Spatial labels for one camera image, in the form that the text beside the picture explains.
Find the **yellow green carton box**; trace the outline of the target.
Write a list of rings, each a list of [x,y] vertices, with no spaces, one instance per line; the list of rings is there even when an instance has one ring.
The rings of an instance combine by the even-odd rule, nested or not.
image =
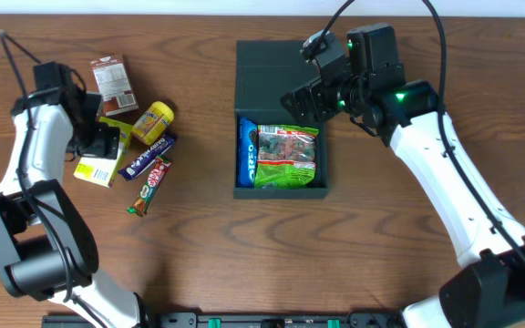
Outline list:
[[[117,157],[115,159],[81,158],[74,171],[74,177],[110,188],[117,176],[124,155],[129,149],[132,126],[106,117],[101,117],[99,121],[107,123],[112,128],[119,128]]]

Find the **green snack bag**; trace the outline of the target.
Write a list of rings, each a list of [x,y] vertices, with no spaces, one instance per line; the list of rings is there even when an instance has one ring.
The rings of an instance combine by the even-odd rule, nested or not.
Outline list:
[[[259,125],[256,189],[305,188],[316,172],[317,128],[294,125]]]

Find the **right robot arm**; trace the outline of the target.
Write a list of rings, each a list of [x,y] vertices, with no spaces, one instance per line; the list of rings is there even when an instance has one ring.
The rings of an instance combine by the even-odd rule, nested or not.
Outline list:
[[[310,36],[303,58],[318,74],[285,94],[302,122],[339,113],[379,138],[417,178],[442,220],[460,270],[434,296],[408,305],[406,327],[508,327],[525,321],[525,227],[507,212],[469,158],[439,88],[406,81],[394,28]]]

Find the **dark green folding box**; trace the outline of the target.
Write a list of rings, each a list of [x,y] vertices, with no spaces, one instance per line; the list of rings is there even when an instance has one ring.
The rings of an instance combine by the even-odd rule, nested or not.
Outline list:
[[[280,98],[317,76],[315,67],[304,62],[303,42],[239,40],[236,43],[234,97],[235,129],[240,119],[256,124],[294,125],[295,119]],[[329,192],[327,126],[318,125],[315,140],[317,169],[314,180],[296,190],[241,188],[234,184],[233,197],[244,200],[323,199]]]

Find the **blue Oreo cookie pack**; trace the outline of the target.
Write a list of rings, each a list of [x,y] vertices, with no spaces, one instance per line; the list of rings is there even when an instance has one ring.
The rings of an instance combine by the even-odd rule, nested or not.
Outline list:
[[[239,121],[238,180],[240,188],[254,186],[258,159],[258,127],[248,118]]]

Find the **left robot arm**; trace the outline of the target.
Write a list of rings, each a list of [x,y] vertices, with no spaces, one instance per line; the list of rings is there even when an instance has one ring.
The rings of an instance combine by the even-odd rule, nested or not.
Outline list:
[[[91,230],[63,189],[73,141],[117,146],[97,121],[102,97],[46,87],[12,108],[15,141],[0,182],[0,281],[14,297],[62,304],[95,327],[148,327],[139,296],[99,268]]]

